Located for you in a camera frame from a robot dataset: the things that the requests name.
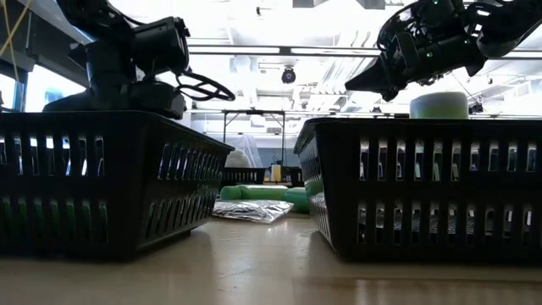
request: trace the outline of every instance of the security camera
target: security camera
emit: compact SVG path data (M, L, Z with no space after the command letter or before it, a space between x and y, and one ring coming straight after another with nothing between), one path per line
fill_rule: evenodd
M296 72L294 72L294 68L286 67L285 72L282 74L282 82L291 84L294 81L296 81Z

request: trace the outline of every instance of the wooden table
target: wooden table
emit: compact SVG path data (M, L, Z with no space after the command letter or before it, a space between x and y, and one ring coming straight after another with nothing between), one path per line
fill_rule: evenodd
M214 219L132 263L0 260L2 305L537 303L542 269L346 264L309 219Z

